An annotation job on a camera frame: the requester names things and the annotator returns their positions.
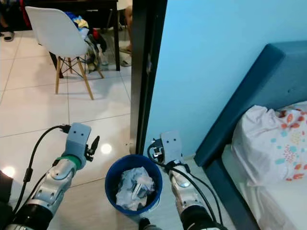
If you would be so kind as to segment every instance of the blue headboard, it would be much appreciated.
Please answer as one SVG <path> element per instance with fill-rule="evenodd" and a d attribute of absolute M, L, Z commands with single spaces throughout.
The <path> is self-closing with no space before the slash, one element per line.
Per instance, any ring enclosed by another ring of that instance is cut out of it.
<path fill-rule="evenodd" d="M 306 100 L 307 41 L 266 45 L 199 146 L 196 163 L 206 167 L 221 156 L 251 106 L 277 109 Z"/>

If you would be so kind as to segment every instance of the wall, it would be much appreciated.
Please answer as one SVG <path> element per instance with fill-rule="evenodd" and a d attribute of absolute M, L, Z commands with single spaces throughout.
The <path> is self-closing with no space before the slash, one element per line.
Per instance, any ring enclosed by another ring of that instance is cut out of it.
<path fill-rule="evenodd" d="M 306 0 L 169 0 L 145 148 L 179 130 L 195 153 L 267 43 L 307 40 Z"/>

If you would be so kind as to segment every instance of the white tile floor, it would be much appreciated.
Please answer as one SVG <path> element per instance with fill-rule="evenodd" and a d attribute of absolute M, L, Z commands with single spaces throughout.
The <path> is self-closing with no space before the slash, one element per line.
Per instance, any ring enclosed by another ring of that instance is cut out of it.
<path fill-rule="evenodd" d="M 108 168 L 118 158 L 129 154 L 131 67 L 115 71 L 113 39 L 104 34 L 109 65 L 100 76 L 88 74 L 95 100 L 89 98 L 83 80 L 76 74 L 65 73 L 55 95 L 56 71 L 48 52 L 39 46 L 32 31 L 17 32 L 13 42 L 0 42 L 0 169 L 15 168 L 11 202 L 19 195 L 24 172 L 32 149 L 40 135 L 57 124 L 82 122 L 92 128 L 89 143 L 99 135 L 100 142 L 93 162 L 78 171 L 72 187 L 65 194 L 50 230 L 136 230 L 137 219 L 116 211 L 104 191 Z M 128 34 L 120 33 L 120 45 L 127 45 Z M 40 176 L 60 156 L 65 148 L 66 134 L 53 131 L 41 142 L 34 160 L 34 173 L 28 183 L 30 192 Z M 110 154 L 100 149 L 109 144 Z M 208 181 L 201 168 L 189 161 L 196 175 Z M 159 206 L 145 216 L 160 228 L 182 229 L 167 175 Z M 208 191 L 201 185 L 208 197 Z M 233 224 L 222 207 L 225 225 Z"/>

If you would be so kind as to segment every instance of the slipper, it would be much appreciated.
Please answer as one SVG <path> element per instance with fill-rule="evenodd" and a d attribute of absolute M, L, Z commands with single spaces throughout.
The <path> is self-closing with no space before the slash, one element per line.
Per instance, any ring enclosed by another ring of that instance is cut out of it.
<path fill-rule="evenodd" d="M 131 66 L 131 56 L 125 58 L 120 65 L 123 67 Z"/>
<path fill-rule="evenodd" d="M 15 36 L 14 32 L 10 31 L 4 32 L 4 41 L 11 42 L 12 40 L 14 40 L 14 36 Z"/>
<path fill-rule="evenodd" d="M 120 51 L 120 52 L 123 52 L 123 53 L 126 53 L 126 54 L 131 54 L 131 51 L 130 51 L 130 50 L 127 50 L 127 47 L 120 47 L 120 48 L 119 48 L 119 51 Z"/>

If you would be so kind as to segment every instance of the white pillow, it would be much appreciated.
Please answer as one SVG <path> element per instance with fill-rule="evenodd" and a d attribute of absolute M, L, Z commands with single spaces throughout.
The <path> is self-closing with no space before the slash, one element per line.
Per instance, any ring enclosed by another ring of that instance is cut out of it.
<path fill-rule="evenodd" d="M 255 105 L 242 116 L 232 149 L 248 174 L 248 185 L 301 179 L 307 173 L 307 103 L 303 105 L 279 112 Z"/>

